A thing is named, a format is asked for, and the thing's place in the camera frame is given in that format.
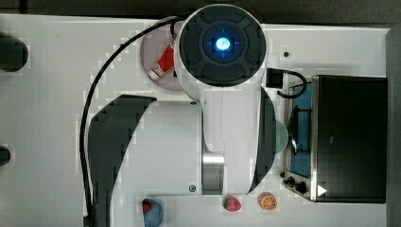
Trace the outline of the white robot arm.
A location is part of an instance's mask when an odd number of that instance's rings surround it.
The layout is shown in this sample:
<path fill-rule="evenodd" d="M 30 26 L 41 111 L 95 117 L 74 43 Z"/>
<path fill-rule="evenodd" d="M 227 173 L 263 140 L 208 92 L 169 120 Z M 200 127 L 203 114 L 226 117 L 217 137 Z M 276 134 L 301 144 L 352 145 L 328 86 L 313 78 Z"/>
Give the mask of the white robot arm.
<path fill-rule="evenodd" d="M 246 10 L 203 7 L 174 46 L 182 90 L 121 95 L 91 120 L 91 227 L 157 227 L 169 196 L 247 195 L 275 155 L 268 41 Z"/>

